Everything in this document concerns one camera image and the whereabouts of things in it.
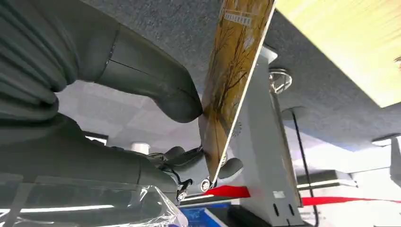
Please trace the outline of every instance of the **black cable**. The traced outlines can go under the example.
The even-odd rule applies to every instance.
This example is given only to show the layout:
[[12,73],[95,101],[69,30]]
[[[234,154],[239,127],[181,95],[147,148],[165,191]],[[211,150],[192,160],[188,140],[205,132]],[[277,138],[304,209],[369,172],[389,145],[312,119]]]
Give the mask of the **black cable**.
[[[302,161],[304,163],[306,180],[308,181],[308,185],[309,185],[309,192],[311,194],[311,198],[313,198],[314,193],[313,193],[313,189],[311,187],[311,177],[309,175],[308,164],[306,163],[306,157],[305,157],[305,152],[304,152],[304,146],[302,145],[301,135],[299,134],[298,122],[296,121],[294,111],[292,111],[292,110],[290,110],[290,111],[292,114],[292,119],[294,120],[294,124],[295,124],[296,136],[298,137],[298,144],[299,144],[299,149],[301,150]],[[314,226],[318,227],[319,226],[319,213],[317,212],[316,205],[313,206],[313,209],[314,209],[314,217],[315,217],[315,225]]]

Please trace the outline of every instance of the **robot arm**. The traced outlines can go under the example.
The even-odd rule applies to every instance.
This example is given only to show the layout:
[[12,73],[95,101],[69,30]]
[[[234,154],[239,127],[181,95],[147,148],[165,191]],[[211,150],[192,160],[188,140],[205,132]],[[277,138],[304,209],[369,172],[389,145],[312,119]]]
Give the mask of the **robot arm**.
[[87,140],[58,113],[54,92],[77,79],[151,97],[178,122],[202,113],[188,71],[152,43],[79,0],[0,2],[0,173],[177,185],[146,158]]

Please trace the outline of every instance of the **transparent plastic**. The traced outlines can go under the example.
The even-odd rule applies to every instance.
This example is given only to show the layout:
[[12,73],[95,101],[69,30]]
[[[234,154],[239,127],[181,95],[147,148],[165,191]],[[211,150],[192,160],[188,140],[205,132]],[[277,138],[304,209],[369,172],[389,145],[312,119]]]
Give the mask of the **transparent plastic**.
[[0,227],[188,226],[155,186],[0,174]]

